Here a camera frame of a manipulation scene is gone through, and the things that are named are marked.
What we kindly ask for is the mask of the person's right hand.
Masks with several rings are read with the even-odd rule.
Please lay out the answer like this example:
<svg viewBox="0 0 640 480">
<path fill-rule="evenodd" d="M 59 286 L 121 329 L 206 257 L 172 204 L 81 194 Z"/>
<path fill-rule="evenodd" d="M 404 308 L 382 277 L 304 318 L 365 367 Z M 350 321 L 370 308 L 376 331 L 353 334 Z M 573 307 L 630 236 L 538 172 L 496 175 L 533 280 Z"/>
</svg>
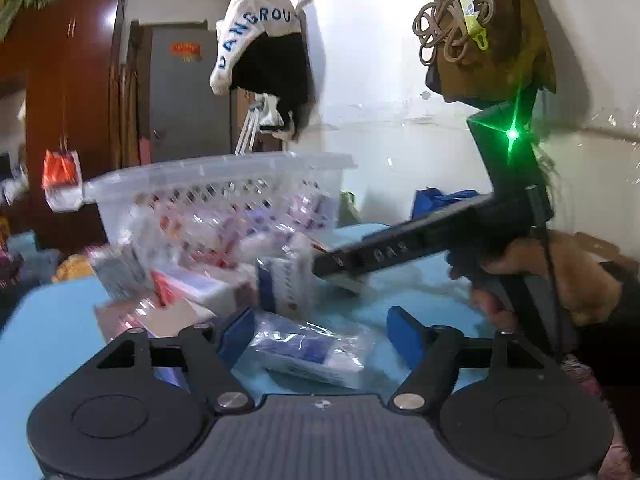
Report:
<svg viewBox="0 0 640 480">
<path fill-rule="evenodd" d="M 555 309 L 576 326 L 601 323 L 614 311 L 622 284 L 605 271 L 574 236 L 550 234 L 550 252 L 536 238 L 518 238 L 501 256 L 478 256 L 466 250 L 447 255 L 449 276 L 471 282 L 471 302 L 497 328 L 527 330 L 527 308 L 532 307 L 554 326 Z"/>
</svg>

